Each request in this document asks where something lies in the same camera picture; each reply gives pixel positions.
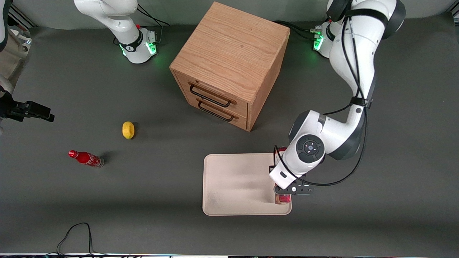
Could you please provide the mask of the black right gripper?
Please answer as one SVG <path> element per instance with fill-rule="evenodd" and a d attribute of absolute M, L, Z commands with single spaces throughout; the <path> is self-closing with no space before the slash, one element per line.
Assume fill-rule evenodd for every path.
<path fill-rule="evenodd" d="M 26 104 L 14 101 L 11 94 L 4 94 L 0 98 L 0 116 L 2 119 L 13 119 L 18 122 L 23 122 L 24 118 L 35 118 L 52 123 L 55 119 L 50 108 L 33 101 L 27 101 Z"/>

